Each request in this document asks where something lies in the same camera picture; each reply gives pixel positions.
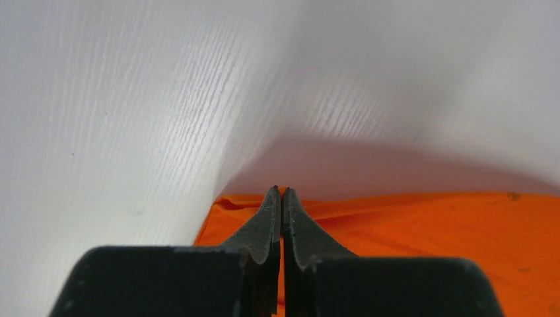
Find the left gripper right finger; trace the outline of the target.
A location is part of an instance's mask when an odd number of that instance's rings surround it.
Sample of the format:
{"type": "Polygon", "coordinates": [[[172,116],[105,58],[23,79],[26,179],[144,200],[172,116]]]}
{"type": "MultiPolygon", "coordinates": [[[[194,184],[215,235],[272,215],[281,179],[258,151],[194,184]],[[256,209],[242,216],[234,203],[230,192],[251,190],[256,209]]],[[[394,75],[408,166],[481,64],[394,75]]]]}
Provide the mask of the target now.
{"type": "Polygon", "coordinates": [[[287,316],[502,316],[486,274],[465,258],[361,257],[283,195],[287,316]]]}

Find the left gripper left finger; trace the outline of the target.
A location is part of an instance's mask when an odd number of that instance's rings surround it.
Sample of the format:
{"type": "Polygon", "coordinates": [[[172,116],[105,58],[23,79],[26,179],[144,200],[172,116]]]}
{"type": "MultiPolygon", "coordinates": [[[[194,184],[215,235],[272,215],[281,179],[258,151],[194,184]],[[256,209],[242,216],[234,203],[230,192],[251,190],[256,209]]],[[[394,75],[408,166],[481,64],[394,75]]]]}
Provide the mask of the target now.
{"type": "Polygon", "coordinates": [[[216,246],[99,246],[70,272],[52,316],[272,316],[281,194],[216,246]]]}

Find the orange t-shirt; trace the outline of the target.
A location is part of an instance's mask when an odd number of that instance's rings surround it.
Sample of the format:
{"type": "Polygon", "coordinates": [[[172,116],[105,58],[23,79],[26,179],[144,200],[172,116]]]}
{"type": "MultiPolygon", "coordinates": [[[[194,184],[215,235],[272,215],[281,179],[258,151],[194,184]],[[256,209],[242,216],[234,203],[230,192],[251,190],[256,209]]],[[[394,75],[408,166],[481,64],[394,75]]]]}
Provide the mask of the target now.
{"type": "Polygon", "coordinates": [[[305,211],[360,256],[467,258],[505,316],[559,315],[559,198],[514,192],[304,200],[305,211]]]}

